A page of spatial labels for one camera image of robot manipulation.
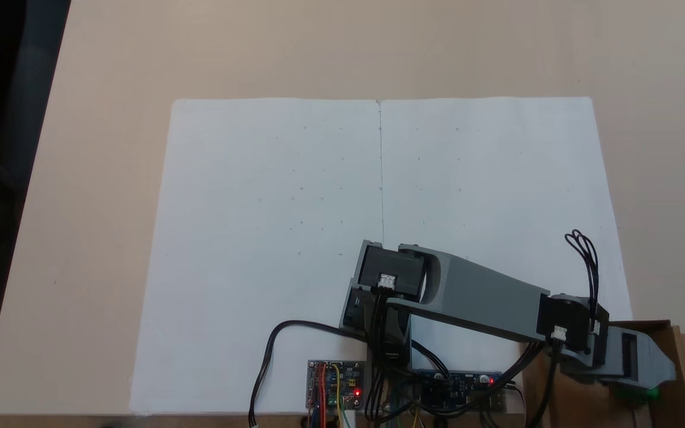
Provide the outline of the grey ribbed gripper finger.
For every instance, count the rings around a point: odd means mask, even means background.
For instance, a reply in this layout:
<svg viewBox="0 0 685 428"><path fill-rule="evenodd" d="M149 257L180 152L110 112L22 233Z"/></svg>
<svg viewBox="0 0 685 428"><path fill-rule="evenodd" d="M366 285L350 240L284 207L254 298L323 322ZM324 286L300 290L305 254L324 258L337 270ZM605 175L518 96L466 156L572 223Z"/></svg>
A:
<svg viewBox="0 0 685 428"><path fill-rule="evenodd" d="M639 332L639 385L662 385L676 380L676 366L646 333Z"/></svg>

